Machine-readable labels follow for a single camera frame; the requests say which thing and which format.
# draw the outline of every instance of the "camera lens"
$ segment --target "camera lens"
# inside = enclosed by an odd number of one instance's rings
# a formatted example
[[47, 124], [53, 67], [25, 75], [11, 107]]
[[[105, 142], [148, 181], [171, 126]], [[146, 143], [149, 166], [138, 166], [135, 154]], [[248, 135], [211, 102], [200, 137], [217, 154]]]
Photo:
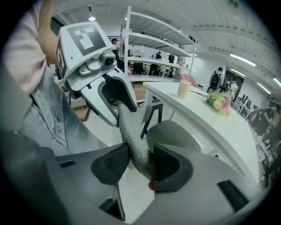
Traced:
[[111, 65], [114, 62], [114, 58], [107, 58], [105, 61], [106, 65]]

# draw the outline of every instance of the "pink shirt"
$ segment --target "pink shirt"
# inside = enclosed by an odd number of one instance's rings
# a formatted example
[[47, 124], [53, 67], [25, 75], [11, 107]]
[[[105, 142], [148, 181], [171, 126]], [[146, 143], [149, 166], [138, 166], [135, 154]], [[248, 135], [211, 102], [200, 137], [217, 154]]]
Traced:
[[37, 1], [26, 12], [10, 35], [3, 51], [3, 60], [8, 72], [27, 94], [35, 90], [47, 66], [46, 56], [37, 42], [42, 5], [43, 1]]

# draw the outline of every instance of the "chair seat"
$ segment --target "chair seat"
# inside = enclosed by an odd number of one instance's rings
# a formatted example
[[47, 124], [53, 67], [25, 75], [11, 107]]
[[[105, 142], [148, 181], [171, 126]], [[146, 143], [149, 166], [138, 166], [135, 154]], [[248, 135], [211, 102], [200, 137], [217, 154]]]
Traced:
[[151, 151], [153, 151], [153, 143], [163, 143], [201, 152], [200, 145], [192, 135], [172, 120], [162, 121], [150, 128], [146, 140]]

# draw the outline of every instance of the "denim shorts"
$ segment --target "denim shorts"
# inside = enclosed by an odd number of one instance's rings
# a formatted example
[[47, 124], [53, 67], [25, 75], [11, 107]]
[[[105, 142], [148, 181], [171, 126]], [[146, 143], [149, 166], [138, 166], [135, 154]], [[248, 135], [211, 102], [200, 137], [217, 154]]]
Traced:
[[31, 94], [31, 104], [20, 132], [56, 156], [76, 154], [107, 147], [80, 121], [69, 106], [63, 90], [46, 68], [40, 84]]

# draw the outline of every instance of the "round ceiling light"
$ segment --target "round ceiling light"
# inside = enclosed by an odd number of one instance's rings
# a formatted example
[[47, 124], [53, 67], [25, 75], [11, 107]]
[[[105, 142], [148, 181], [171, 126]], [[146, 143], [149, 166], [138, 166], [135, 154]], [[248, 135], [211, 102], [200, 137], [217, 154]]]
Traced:
[[91, 17], [89, 18], [89, 20], [90, 20], [90, 21], [95, 21], [95, 20], [96, 20], [96, 18], [95, 18], [95, 17], [93, 17], [93, 16], [91, 16]]

